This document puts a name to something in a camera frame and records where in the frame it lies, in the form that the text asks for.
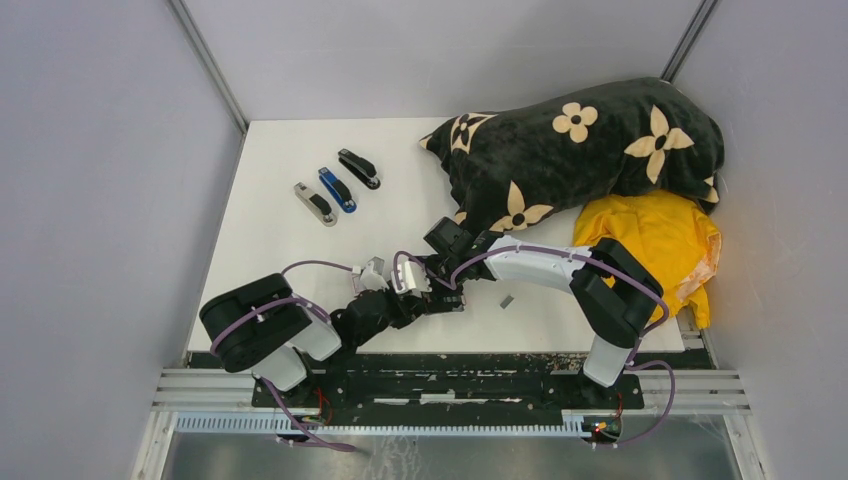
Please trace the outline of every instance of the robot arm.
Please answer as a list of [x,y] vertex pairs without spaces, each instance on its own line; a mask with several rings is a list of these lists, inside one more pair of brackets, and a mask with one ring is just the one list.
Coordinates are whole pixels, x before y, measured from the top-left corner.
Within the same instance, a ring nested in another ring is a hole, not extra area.
[[[494,232],[473,238],[443,218],[425,240],[436,254],[395,261],[391,286],[379,281],[382,261],[369,262],[359,273],[362,291],[329,315],[329,324],[321,318],[326,312],[294,295],[280,274],[210,300],[200,317],[213,339],[213,353],[225,370],[250,369],[287,391],[307,376],[298,351],[340,363],[388,327],[462,311],[462,283],[467,280],[520,280],[575,296],[596,333],[583,372],[610,386],[657,306],[644,292],[662,295],[656,280],[612,239],[592,248],[552,248]],[[616,281],[608,286],[604,278],[609,270],[634,284]]]

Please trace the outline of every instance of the floral patterned blanket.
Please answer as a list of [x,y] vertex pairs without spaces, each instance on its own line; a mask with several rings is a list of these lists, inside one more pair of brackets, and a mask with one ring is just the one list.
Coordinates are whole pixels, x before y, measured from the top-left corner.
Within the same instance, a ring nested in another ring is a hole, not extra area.
[[522,230],[610,193],[663,188],[710,213],[724,164],[718,125],[657,78],[609,83],[505,112],[452,118],[421,146],[436,154],[476,234]]

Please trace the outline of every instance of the gray wall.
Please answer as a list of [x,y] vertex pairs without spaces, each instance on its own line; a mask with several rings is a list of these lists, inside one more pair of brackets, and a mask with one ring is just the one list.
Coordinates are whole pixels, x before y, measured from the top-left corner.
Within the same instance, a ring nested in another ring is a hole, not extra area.
[[426,117],[659,75],[698,0],[188,0],[248,118]]
[[0,5],[0,478],[127,478],[240,137],[164,1]]
[[725,1],[678,86],[722,126],[711,284],[779,479],[845,478],[848,3]]

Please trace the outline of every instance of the yellow bag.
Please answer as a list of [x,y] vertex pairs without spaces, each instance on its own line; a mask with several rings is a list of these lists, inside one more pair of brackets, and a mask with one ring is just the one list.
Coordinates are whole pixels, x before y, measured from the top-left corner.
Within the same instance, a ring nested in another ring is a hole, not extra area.
[[[595,200],[577,219],[574,245],[605,237],[621,242],[657,279],[672,315],[691,305],[696,326],[710,326],[704,283],[716,274],[721,232],[694,202],[664,190]],[[657,308],[651,321],[661,314]]]

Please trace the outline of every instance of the gray floor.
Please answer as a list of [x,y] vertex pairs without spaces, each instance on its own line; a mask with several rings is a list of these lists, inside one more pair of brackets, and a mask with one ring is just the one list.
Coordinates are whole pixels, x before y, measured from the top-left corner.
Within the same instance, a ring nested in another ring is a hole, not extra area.
[[[625,437],[653,418],[625,419]],[[739,479],[720,417],[672,418],[642,443],[592,451],[571,438],[337,437],[360,448],[337,453],[278,445],[272,438],[176,434],[164,478]]]

